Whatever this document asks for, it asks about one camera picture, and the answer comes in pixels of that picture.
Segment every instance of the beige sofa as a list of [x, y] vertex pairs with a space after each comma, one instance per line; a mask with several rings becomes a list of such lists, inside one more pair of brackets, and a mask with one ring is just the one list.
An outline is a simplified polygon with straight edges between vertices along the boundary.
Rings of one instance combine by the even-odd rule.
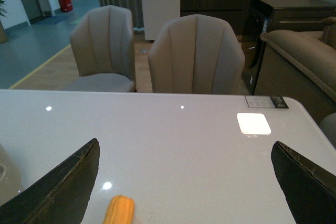
[[298, 100], [317, 123], [336, 112], [336, 17], [323, 23], [323, 32], [262, 34], [266, 48], [255, 90]]

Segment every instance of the gray floor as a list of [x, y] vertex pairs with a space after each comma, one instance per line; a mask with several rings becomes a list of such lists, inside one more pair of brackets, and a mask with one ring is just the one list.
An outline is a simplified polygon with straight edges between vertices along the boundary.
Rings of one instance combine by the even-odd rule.
[[33, 24], [7, 33], [9, 41], [0, 44], [0, 89], [8, 89], [70, 44], [69, 35], [83, 15], [98, 0], [71, 0], [73, 10], [57, 12], [65, 20], [57, 24]]

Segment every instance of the glossy table surface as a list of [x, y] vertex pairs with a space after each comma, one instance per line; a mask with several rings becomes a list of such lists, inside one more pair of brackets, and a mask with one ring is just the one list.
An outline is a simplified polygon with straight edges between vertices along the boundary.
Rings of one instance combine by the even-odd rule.
[[[288, 109], [250, 108], [244, 96], [0, 90], [0, 143], [27, 188], [97, 138], [82, 223], [102, 223], [118, 194], [134, 199], [133, 223], [295, 223], [274, 142], [335, 175], [336, 150], [300, 103], [285, 101]], [[238, 113], [262, 113], [271, 133], [243, 134]]]

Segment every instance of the corn cob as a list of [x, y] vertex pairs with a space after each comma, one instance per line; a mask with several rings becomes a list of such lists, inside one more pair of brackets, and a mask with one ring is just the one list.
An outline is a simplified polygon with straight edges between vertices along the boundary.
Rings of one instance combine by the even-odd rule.
[[114, 196], [107, 207], [103, 224], [131, 224], [134, 200], [122, 195]]

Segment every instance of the chair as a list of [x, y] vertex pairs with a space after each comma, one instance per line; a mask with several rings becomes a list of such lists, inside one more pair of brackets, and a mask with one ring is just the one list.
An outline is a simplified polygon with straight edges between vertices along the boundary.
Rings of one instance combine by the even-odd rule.
[[336, 148], [336, 113], [327, 115], [319, 124], [320, 129]]
[[148, 62], [153, 92], [233, 94], [245, 57], [228, 22], [195, 14], [163, 26]]
[[130, 10], [110, 5], [89, 11], [70, 35], [70, 42], [80, 77], [65, 90], [135, 91]]

